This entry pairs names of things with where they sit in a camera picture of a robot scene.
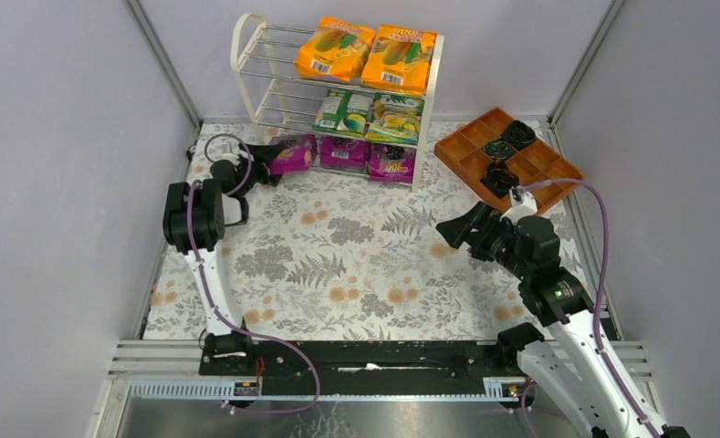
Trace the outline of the purple grape candy bag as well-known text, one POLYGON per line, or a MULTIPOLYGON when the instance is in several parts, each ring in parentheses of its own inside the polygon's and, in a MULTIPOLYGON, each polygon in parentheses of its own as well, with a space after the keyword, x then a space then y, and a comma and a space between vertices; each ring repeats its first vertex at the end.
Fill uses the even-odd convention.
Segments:
POLYGON ((307 171, 318 154, 318 143, 314 134, 279 135, 268 144, 282 148, 269 165, 272 175, 307 171))
POLYGON ((372 143, 368 161, 369 179, 381 183, 412 184, 415 149, 372 143))
POLYGON ((321 140, 318 156, 322 167, 359 171, 366 167, 370 159, 370 143, 325 136, 321 140))

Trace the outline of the green candy bag underneath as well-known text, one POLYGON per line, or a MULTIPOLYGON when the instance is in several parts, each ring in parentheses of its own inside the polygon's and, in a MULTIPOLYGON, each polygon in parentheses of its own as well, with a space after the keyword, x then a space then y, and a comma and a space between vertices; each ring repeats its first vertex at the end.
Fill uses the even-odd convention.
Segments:
POLYGON ((368 124, 372 99, 344 89, 328 89, 312 128, 363 137, 368 124))

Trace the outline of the orange compartment tray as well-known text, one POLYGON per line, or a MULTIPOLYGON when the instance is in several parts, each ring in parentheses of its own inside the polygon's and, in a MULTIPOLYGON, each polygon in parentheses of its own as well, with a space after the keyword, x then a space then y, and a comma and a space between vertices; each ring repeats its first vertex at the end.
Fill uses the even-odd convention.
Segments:
MULTIPOLYGON (((510 207, 510 196, 498 196, 484 184, 488 167, 495 161, 485 152, 485 146, 497 140, 513 120, 506 111, 495 107, 434 146, 434 155, 441 162, 482 201, 502 212, 510 207)), ((554 151, 540 135, 520 150, 513 147, 504 162, 524 186, 547 179, 585 178, 580 169, 554 151)))

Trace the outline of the white metal shelf rack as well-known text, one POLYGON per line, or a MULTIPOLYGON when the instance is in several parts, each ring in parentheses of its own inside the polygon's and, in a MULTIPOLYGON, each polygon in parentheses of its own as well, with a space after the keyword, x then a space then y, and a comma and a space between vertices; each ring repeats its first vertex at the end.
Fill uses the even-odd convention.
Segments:
MULTIPOLYGON (((235 75, 247 116, 253 123, 256 133, 262 134, 265 128, 276 128, 296 133, 314 134, 318 140, 318 154, 321 140, 325 136, 367 141, 370 143, 370 148, 372 143, 413 148, 416 156, 412 184, 395 184, 416 190, 423 175, 423 154, 433 114, 433 100, 443 51, 443 36, 437 33, 426 91, 423 96, 415 97, 364 86, 360 77, 351 82, 330 77, 300 77, 294 68, 293 61, 299 48, 315 32, 318 23, 314 29, 272 26, 265 17, 252 13, 244 14, 237 20, 232 36, 230 66, 235 75), (374 95, 378 92, 423 99, 425 105, 418 143, 404 145, 374 142, 367 140, 365 135, 350 137, 337 132, 314 130, 312 124, 328 89, 352 91, 370 97, 372 102, 374 95)), ((322 167, 318 154, 314 163, 325 170, 357 174, 369 179, 368 163, 364 169, 359 171, 322 167)))

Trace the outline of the orange mango candy bag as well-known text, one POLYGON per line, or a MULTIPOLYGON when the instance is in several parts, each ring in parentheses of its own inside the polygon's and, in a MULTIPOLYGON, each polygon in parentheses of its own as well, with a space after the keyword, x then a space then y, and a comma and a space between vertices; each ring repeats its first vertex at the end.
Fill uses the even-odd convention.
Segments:
POLYGON ((382 25, 360 76, 364 86, 421 97, 426 91, 438 34, 382 25))
POLYGON ((351 82, 361 76, 376 32, 335 17, 324 16, 293 61, 302 78, 330 77, 351 82))

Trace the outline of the green Fox's candy bag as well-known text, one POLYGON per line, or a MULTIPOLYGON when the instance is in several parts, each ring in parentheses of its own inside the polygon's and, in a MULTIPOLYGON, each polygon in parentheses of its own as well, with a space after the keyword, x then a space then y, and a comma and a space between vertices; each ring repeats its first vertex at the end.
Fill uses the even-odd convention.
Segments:
POLYGON ((365 138, 374 142, 415 145, 421 130, 425 101, 378 92, 371 106, 365 138))

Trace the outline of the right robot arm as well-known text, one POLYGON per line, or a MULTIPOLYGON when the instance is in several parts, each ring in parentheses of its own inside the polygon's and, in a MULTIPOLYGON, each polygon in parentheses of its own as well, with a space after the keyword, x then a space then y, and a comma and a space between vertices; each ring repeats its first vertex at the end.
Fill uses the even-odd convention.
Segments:
POLYGON ((569 369, 531 323, 497 341, 515 366, 556 403, 583 437, 685 437, 642 395, 610 340, 582 283, 560 261, 554 225, 535 214, 511 219, 479 202, 436 226, 446 243, 516 277, 524 306, 558 342, 569 369))

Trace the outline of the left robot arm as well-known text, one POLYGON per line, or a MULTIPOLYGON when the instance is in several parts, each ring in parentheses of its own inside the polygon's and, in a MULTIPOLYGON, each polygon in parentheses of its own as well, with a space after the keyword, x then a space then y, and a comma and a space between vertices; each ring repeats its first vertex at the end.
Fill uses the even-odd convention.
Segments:
POLYGON ((271 164, 287 148, 282 142, 250 145, 244 141, 238 147, 234 159, 213 161, 210 177, 172 183, 162 219, 165 240, 186 260, 202 300, 206 329, 201 349, 206 362, 246 355, 253 344, 229 286, 222 241, 227 228, 247 223, 249 191, 257 184, 278 184, 280 178, 272 173, 271 164))

